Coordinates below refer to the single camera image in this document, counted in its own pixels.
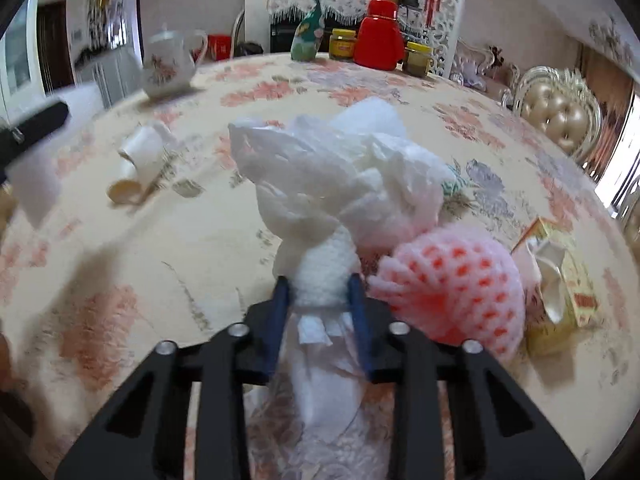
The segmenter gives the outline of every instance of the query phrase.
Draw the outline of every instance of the glass jar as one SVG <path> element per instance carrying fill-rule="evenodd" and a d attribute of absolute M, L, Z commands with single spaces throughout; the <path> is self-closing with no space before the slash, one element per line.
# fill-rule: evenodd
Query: glass jar
<path fill-rule="evenodd" d="M 424 77 L 433 66 L 432 53 L 430 46 L 409 41 L 404 49 L 402 71 L 414 77 Z"/>
<path fill-rule="evenodd" d="M 329 40 L 329 57 L 338 61 L 353 59 L 356 47 L 356 31 L 348 28 L 334 28 Z"/>

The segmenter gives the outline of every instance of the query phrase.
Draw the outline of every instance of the table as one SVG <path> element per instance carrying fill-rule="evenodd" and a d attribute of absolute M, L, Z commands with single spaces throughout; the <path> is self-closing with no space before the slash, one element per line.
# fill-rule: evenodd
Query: table
<path fill-rule="evenodd" d="M 508 248 L 537 216 L 574 235 L 600 301 L 600 325 L 573 351 L 521 358 L 511 372 L 587 478 L 600 468 L 640 408 L 638 275 L 592 183 L 555 145 L 448 80 L 325 58 L 214 64 L 193 86 L 160 104 L 136 94 L 98 117 L 57 153 L 63 193 L 43 227 L 35 232 L 18 212 L 3 241 L 0 316 L 17 389 L 36 416 L 32 456 L 47 475 L 158 340 L 201 342 L 269 295 L 278 240 L 262 224 L 253 184 L 235 170 L 227 123 L 329 117 L 371 95 L 392 103 L 416 142 L 472 182 L 468 202 L 449 203 L 442 222 L 484 226 Z M 118 168 L 116 149 L 153 118 L 183 147 L 143 206 L 113 206 L 105 190 Z"/>

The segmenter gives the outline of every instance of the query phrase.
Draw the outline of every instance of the tufted chair back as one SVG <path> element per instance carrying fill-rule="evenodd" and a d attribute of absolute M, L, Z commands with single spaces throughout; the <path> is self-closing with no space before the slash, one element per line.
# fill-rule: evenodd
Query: tufted chair back
<path fill-rule="evenodd" d="M 532 68 L 518 85 L 513 111 L 577 162 L 600 137 L 600 105 L 578 71 Z"/>

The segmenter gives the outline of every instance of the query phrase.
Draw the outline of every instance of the yellow paper box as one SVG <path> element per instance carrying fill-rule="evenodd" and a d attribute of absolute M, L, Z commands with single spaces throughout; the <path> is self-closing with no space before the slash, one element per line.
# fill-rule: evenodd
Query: yellow paper box
<path fill-rule="evenodd" d="M 578 256 L 573 237 L 562 230 L 555 222 L 537 218 L 531 227 L 522 235 L 515 251 L 527 239 L 536 237 L 540 242 L 551 242 L 566 249 L 562 261 L 562 281 L 565 285 L 564 316 L 554 324 L 544 311 L 539 294 L 527 294 L 525 298 L 527 320 L 525 339 L 530 355 L 545 355 L 565 349 L 571 340 L 572 333 L 583 328 L 596 313 L 598 300 L 593 291 L 593 283 L 589 279 L 587 268 Z"/>

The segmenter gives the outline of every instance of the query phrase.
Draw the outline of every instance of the ornate chair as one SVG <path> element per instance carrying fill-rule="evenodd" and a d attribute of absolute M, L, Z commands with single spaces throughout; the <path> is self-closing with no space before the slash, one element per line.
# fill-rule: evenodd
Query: ornate chair
<path fill-rule="evenodd" d="M 600 138 L 600 105 L 577 70 L 532 68 L 518 85 L 513 112 L 579 164 Z"/>
<path fill-rule="evenodd" d="M 518 82 L 520 81 L 520 69 L 517 65 L 514 65 L 513 63 L 505 63 L 500 68 L 495 69 L 493 73 L 491 73 L 490 69 L 488 75 L 491 76 L 493 81 L 497 81 L 498 83 L 508 86 L 511 93 L 515 95 Z"/>
<path fill-rule="evenodd" d="M 637 176 L 627 192 L 625 199 L 620 204 L 618 211 L 618 224 L 625 237 L 626 244 L 631 249 L 637 262 L 640 262 L 640 187 L 634 190 L 640 182 L 640 176 Z"/>
<path fill-rule="evenodd" d="M 485 75 L 493 63 L 494 54 L 489 49 L 469 46 L 464 41 L 458 40 L 449 79 L 484 93 L 502 106 L 512 104 L 513 92 L 510 86 Z M 515 65 L 511 66 L 517 78 L 520 71 Z"/>

